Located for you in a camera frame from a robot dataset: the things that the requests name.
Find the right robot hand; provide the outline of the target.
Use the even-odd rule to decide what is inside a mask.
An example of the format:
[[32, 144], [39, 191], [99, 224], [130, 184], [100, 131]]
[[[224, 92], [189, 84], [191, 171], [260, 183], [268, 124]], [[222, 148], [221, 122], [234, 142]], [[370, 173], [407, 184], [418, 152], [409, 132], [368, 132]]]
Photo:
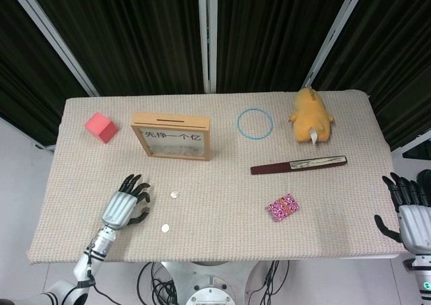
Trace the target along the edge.
[[374, 215], [379, 231], [386, 237], [404, 245], [415, 255], [430, 254], [430, 176], [427, 170], [418, 174], [417, 180], [408, 180], [394, 172], [383, 176], [397, 220], [399, 231], [388, 229], [380, 215]]

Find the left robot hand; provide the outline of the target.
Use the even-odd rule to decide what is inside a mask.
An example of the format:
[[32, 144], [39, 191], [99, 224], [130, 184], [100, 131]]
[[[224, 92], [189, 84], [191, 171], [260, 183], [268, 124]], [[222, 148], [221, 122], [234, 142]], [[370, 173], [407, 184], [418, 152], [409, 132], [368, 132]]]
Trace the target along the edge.
[[[122, 230], [141, 223], [149, 215], [150, 194], [147, 190], [151, 185], [146, 182], [139, 183], [140, 180], [141, 174], [128, 175], [113, 194], [102, 214], [102, 222], [106, 227]], [[137, 217], [132, 217], [135, 207], [143, 201], [146, 206]]]

